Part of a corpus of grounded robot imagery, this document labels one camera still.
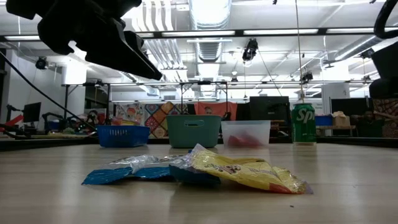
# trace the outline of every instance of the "yellow chip bag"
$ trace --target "yellow chip bag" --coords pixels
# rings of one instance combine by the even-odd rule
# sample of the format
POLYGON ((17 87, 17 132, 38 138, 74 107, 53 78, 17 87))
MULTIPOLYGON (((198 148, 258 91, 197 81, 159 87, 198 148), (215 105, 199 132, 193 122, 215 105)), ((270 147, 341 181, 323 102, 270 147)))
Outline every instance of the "yellow chip bag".
POLYGON ((312 194, 305 181, 287 169, 271 167, 264 159, 231 159, 197 144, 191 152, 190 163, 197 170, 257 189, 283 194, 312 194))

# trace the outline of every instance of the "computer monitor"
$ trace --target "computer monitor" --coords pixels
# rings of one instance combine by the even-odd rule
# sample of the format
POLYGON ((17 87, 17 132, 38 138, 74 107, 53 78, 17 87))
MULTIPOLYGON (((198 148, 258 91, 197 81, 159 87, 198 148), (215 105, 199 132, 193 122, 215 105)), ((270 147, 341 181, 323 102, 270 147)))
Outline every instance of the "computer monitor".
POLYGON ((24 123, 31 123, 39 121, 40 119, 40 107, 42 103, 32 103, 29 105, 25 105, 24 107, 24 123))
POLYGON ((252 120, 289 120, 290 103, 288 96, 251 96, 252 120))

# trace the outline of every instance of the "teal basket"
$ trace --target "teal basket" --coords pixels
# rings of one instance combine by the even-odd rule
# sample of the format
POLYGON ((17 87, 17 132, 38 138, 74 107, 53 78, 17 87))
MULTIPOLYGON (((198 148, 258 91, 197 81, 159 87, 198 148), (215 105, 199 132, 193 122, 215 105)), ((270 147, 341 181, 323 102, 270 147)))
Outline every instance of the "teal basket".
POLYGON ((215 115, 168 115, 170 145, 193 148, 196 144, 215 147, 218 142, 221 117, 215 115))
POLYGON ((102 147, 136 147, 147 144, 150 129, 142 126, 97 126, 102 147))

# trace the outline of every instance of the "green soda can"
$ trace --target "green soda can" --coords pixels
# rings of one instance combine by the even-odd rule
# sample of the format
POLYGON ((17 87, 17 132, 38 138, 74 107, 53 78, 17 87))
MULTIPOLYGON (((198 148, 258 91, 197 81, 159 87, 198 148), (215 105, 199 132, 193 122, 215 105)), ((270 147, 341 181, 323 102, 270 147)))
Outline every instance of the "green soda can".
POLYGON ((292 110, 293 142, 316 142, 315 109, 311 103, 298 103, 292 110))

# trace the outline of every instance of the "cardboard box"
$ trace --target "cardboard box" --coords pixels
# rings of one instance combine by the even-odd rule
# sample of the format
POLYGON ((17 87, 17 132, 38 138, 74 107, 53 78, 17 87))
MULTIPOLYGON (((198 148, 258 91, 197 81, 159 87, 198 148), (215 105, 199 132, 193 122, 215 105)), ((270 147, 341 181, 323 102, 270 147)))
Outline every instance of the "cardboard box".
POLYGON ((333 118, 334 126, 350 126, 349 117, 347 116, 337 116, 333 118))

